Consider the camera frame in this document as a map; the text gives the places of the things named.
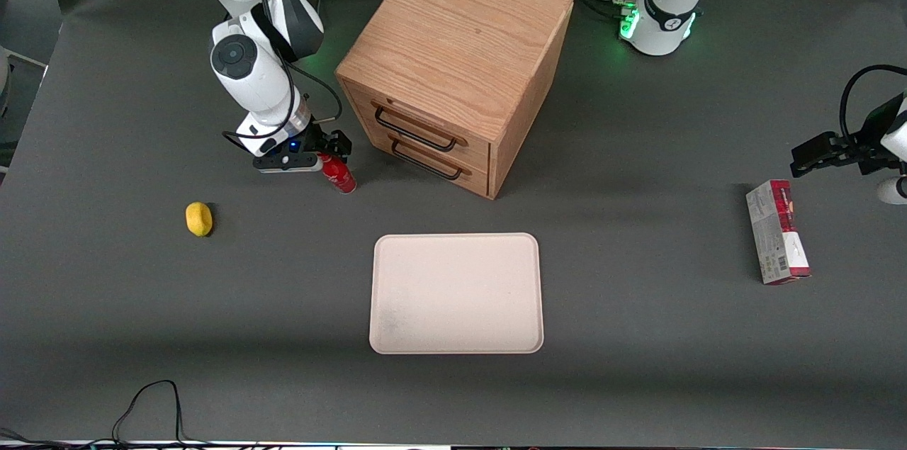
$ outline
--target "gray tabletop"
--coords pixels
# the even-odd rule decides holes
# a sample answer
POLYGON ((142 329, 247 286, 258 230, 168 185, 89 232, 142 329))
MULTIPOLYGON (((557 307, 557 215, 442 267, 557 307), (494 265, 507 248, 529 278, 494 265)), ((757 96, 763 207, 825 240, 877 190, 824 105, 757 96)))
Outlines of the gray tabletop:
MULTIPOLYGON (((325 0, 332 70, 381 0, 325 0)), ((64 0, 0 188, 0 424, 93 438, 139 386, 181 386, 192 437, 597 446, 903 447, 907 212, 856 169, 794 182, 814 277, 758 280, 745 192, 835 127, 843 84, 903 64, 897 0, 703 0, 678 52, 632 52, 577 8, 498 201, 373 150, 360 187, 262 176, 218 134, 243 112, 206 63, 213 0, 64 0), (213 236, 185 228, 216 206, 213 236), (530 232, 545 344, 379 356, 372 249, 390 233, 530 232)), ((299 79, 317 113, 328 95, 299 79)), ((867 77, 853 125, 904 80, 867 77)), ((150 392, 124 437, 167 438, 150 392)))

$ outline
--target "red and white box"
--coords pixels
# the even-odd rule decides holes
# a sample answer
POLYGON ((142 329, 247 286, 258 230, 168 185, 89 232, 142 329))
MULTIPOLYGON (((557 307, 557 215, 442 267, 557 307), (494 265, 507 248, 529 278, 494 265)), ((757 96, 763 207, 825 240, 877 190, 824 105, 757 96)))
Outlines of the red and white box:
POLYGON ((762 283, 779 286, 810 276, 800 234, 794 227, 790 181, 768 181, 746 195, 759 254, 762 283))

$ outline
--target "white tray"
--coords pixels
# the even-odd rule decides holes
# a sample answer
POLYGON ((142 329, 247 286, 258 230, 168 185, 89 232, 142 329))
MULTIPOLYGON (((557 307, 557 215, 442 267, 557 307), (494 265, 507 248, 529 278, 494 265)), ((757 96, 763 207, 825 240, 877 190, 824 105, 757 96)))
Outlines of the white tray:
POLYGON ((539 245, 529 234, 385 236, 368 340, 382 354, 514 354, 541 347, 539 245))

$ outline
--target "box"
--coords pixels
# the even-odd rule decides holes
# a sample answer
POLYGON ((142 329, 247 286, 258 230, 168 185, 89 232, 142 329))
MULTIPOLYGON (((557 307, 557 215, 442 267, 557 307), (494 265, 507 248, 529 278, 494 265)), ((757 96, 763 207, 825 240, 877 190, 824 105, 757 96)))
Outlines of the box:
POLYGON ((746 195, 765 285, 787 284, 811 275, 794 227, 790 191, 790 181, 768 181, 746 195))
POLYGON ((573 0, 385 0, 337 79, 373 146, 495 198, 551 88, 571 10, 573 0))

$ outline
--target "wood grain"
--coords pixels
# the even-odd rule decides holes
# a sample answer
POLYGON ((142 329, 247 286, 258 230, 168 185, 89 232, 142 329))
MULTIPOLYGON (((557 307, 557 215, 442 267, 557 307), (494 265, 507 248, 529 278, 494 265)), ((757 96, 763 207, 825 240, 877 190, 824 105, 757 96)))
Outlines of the wood grain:
POLYGON ((385 0, 337 75, 496 142, 571 5, 385 0))
POLYGON ((551 88, 571 10, 573 0, 385 0, 336 75, 378 149, 402 140, 428 162, 468 167, 456 184, 494 198, 551 88), (377 123, 376 104, 457 146, 415 145, 377 123))
POLYGON ((440 157, 450 157, 454 162, 461 165, 488 171, 488 157, 490 156, 490 146, 488 142, 479 139, 472 133, 462 133, 462 131, 448 131, 444 126, 437 126, 430 123, 422 123, 417 118, 412 117, 412 109, 408 107, 400 108, 395 101, 389 101, 388 98, 381 98, 380 95, 367 88, 363 88, 356 83, 347 82, 349 88, 350 101, 356 109, 356 114, 362 114, 359 121, 363 124, 366 134, 370 137, 373 135, 391 135, 405 139, 402 134, 387 127, 381 126, 375 119, 375 112, 378 104, 385 108, 382 120, 394 124, 404 130, 423 137, 437 144, 447 144, 450 140, 455 140, 456 145, 450 152, 436 152, 440 157))
POLYGON ((564 36, 567 34, 567 24, 570 22, 570 12, 568 9, 561 17, 560 27, 557 33, 551 36, 551 43, 548 44, 545 56, 541 58, 535 75, 527 85, 519 107, 509 120, 501 141, 497 147, 493 147, 490 152, 490 168, 488 192, 491 198, 495 198, 501 191, 501 186, 513 166, 513 160, 522 147, 522 143, 529 134, 535 117, 541 110, 541 105, 551 89, 551 82, 554 81, 554 72, 557 70, 558 60, 560 59, 560 49, 563 47, 564 36))
POLYGON ((433 169, 441 170, 441 172, 446 174, 454 174, 457 170, 462 170, 459 178, 457 178, 456 181, 450 182, 461 188, 468 189, 468 191, 472 191, 477 195, 489 198, 488 172, 486 172, 486 170, 474 169, 470 166, 451 162, 448 157, 440 157, 438 152, 435 152, 434 150, 429 150, 417 143, 401 139, 401 137, 394 137, 390 134, 377 135, 375 136, 375 140, 372 140, 372 143, 375 147, 378 147, 378 149, 383 150, 388 154, 394 154, 391 150, 391 147, 394 145, 394 140, 399 142, 398 152, 412 157, 425 165, 431 166, 433 169))

